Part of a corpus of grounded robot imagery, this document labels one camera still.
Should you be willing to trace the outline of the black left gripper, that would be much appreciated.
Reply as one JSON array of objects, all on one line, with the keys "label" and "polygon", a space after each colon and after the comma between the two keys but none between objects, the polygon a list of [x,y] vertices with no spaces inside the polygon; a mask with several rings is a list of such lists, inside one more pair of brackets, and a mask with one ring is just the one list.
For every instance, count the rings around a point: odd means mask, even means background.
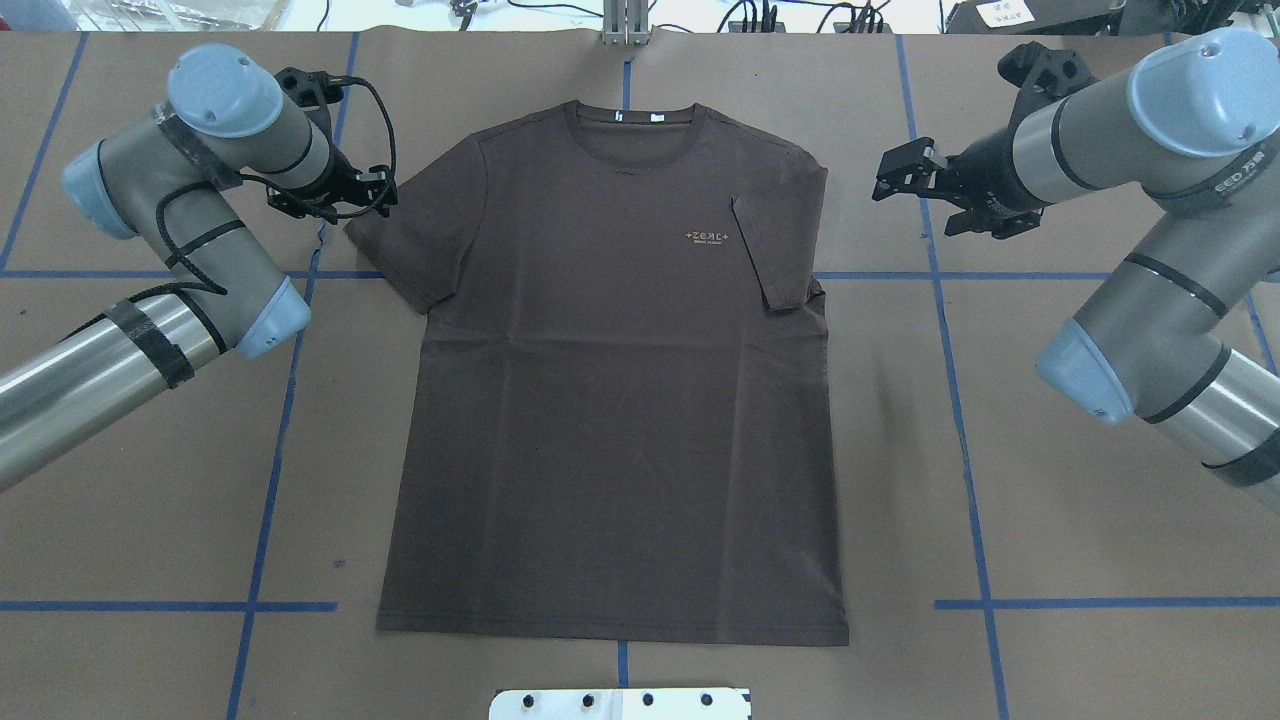
[{"label": "black left gripper", "polygon": [[387,211],[398,204],[396,172],[385,164],[366,170],[352,167],[342,151],[334,151],[323,177],[303,188],[283,190],[269,184],[268,205],[288,217],[315,217],[328,223]]}]

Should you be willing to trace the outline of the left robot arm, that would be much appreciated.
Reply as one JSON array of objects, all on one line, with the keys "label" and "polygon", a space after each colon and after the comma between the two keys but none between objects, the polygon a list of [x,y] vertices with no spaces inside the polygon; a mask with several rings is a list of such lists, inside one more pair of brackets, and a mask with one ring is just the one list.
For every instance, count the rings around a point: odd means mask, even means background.
[{"label": "left robot arm", "polygon": [[308,304],[224,193],[328,224],[396,204],[393,161],[358,169],[330,105],[357,76],[264,69],[227,44],[183,53],[148,118],[70,161],[61,186],[105,234],[142,238],[172,281],[106,307],[3,377],[3,488],[10,489],[232,350],[259,357],[298,334]]}]

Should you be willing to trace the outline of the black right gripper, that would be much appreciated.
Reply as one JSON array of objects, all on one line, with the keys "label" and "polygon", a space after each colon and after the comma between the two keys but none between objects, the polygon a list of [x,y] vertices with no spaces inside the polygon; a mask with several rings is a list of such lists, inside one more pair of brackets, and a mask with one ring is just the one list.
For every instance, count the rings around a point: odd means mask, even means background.
[{"label": "black right gripper", "polygon": [[1012,136],[1014,131],[1005,128],[979,138],[959,155],[946,156],[941,170],[933,138],[891,149],[879,161],[872,200],[899,193],[931,199],[934,191],[938,199],[961,208],[946,222],[947,237],[972,232],[1007,240],[1032,231],[1041,224],[1046,202],[1018,177]]}]

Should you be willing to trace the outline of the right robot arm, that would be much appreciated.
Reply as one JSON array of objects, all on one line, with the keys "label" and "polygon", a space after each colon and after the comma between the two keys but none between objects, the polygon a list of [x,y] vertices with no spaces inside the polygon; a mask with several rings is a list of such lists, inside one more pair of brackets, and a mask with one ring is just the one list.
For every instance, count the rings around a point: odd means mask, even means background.
[{"label": "right robot arm", "polygon": [[1279,382],[1213,334],[1277,281],[1277,46],[1234,27],[1192,36],[1105,79],[1025,42],[998,73],[1007,124],[963,152],[929,137],[884,152],[872,197],[952,204],[948,236],[1006,240],[1047,208],[1138,184],[1162,217],[1036,361],[1092,416],[1142,419],[1228,486],[1277,507]]}]

